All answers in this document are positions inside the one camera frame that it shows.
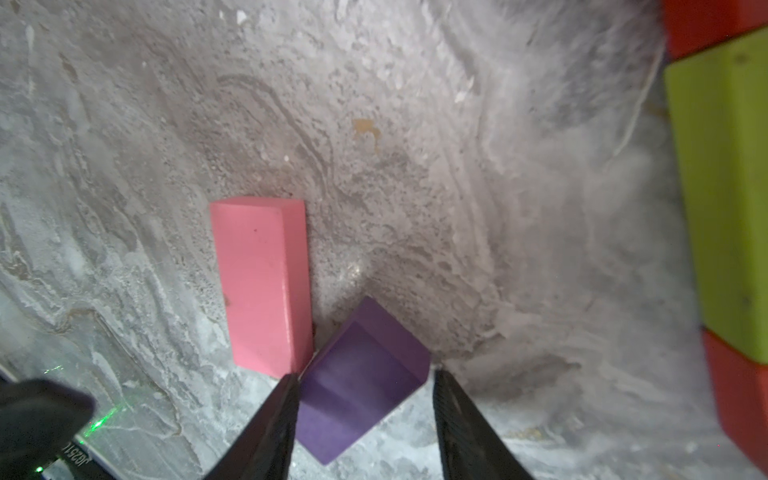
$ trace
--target pink block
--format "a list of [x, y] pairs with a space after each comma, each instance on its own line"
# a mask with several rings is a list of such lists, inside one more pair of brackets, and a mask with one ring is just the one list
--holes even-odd
[[234, 197], [210, 205], [237, 365], [280, 378], [313, 354], [302, 200]]

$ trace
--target purple block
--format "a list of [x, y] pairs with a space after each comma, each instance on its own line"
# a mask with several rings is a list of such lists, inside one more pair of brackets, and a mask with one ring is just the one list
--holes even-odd
[[428, 374], [426, 347], [367, 296], [304, 372], [296, 438], [328, 465]]

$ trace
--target foam block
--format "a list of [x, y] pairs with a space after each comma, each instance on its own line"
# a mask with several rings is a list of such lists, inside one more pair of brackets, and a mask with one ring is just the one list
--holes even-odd
[[720, 426], [768, 475], [768, 366], [752, 362], [712, 332], [703, 334]]
[[210, 205], [237, 365], [280, 378], [313, 354], [304, 202], [234, 197]]
[[768, 364], [768, 28], [666, 81], [704, 324]]
[[426, 347], [366, 297], [304, 372], [296, 438], [327, 465], [428, 374]]
[[664, 0], [672, 58], [682, 58], [768, 25], [766, 0]]

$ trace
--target concrete floor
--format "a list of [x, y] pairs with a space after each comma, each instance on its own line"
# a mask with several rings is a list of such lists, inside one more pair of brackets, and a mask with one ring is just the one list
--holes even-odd
[[[318, 339], [363, 294], [537, 478], [761, 478], [717, 426], [645, 0], [2, 0], [0, 363], [199, 478], [235, 367], [207, 219], [307, 201]], [[441, 478], [424, 388], [292, 478]]]

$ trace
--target stain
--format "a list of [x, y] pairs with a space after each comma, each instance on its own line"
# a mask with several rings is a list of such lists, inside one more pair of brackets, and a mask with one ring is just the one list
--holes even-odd
[[548, 437], [539, 428], [529, 427], [524, 430], [518, 430], [517, 432], [509, 432], [504, 435], [505, 439], [519, 439], [519, 440], [531, 440], [533, 442], [540, 442]]
[[4, 265], [5, 271], [8, 275], [15, 276], [22, 282], [27, 282], [32, 278], [32, 274], [29, 271], [29, 266], [19, 258], [14, 258], [13, 263]]
[[61, 67], [67, 72], [67, 76], [72, 80], [72, 83], [78, 83], [78, 72], [69, 63], [69, 60], [61, 53], [58, 54], [58, 57], [61, 59]]
[[661, 118], [662, 120], [670, 119], [670, 111], [660, 105], [656, 105], [652, 101], [646, 101], [643, 104], [643, 110], [645, 110], [645, 113]]
[[64, 125], [70, 130], [74, 130], [75, 128], [77, 128], [77, 125], [69, 117], [69, 113], [67, 112], [67, 109], [64, 107], [64, 105], [58, 106], [58, 116], [60, 117]]
[[432, 262], [432, 254], [428, 252], [424, 247], [410, 247], [409, 250], [411, 250], [413, 253], [420, 256], [421, 258], [424, 258], [427, 261]]
[[352, 126], [355, 129], [355, 136], [364, 134], [373, 135], [373, 146], [376, 149], [376, 153], [379, 153], [379, 139], [382, 136], [382, 131], [374, 126], [373, 120], [370, 118], [355, 118], [352, 120]]
[[85, 120], [88, 121], [88, 123], [91, 122], [91, 112], [88, 110], [88, 106], [85, 103], [85, 96], [81, 92], [78, 92], [78, 97], [80, 97], [80, 103], [83, 104], [83, 112], [85, 112]]
[[594, 301], [597, 299], [596, 296], [592, 296], [591, 300], [589, 300], [589, 303], [587, 303], [587, 306], [584, 307], [584, 313], [588, 312], [590, 308], [594, 305]]
[[68, 333], [74, 328], [73, 321], [80, 322], [85, 320], [97, 323], [99, 321], [104, 321], [104, 317], [93, 308], [73, 308], [67, 311], [64, 315], [64, 321], [56, 325], [53, 333], [58, 335]]
[[673, 472], [671, 468], [667, 467], [666, 465], [660, 466], [661, 473], [664, 474], [665, 477], [667, 477], [669, 480], [686, 480], [685, 477], [681, 477], [677, 473]]
[[746, 53], [739, 52], [733, 56], [733, 63], [736, 65], [744, 65], [746, 63], [749, 63], [750, 56]]
[[525, 42], [526, 47], [530, 47], [533, 43], [533, 39], [536, 38], [536, 33], [538, 32], [538, 25], [533, 29], [533, 33], [531, 33], [531, 37], [528, 38], [528, 41]]

